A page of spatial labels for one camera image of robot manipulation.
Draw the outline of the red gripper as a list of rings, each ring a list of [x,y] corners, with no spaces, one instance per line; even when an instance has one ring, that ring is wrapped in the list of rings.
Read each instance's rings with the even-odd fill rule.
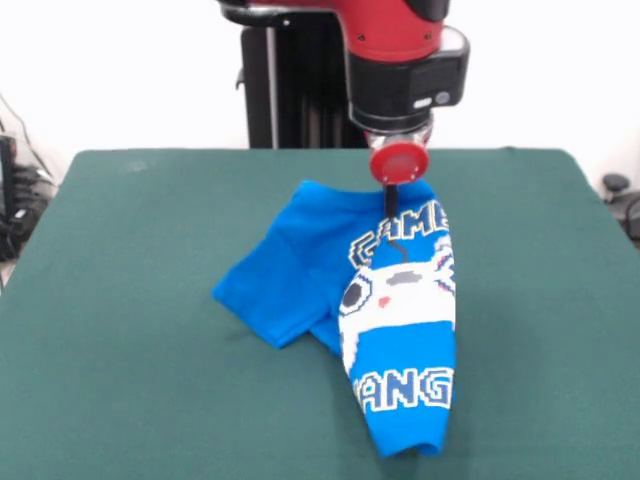
[[[399,208],[397,185],[408,184],[423,176],[429,167],[427,144],[431,128],[379,134],[366,132],[370,149],[372,176],[384,186],[384,214],[396,216]]]

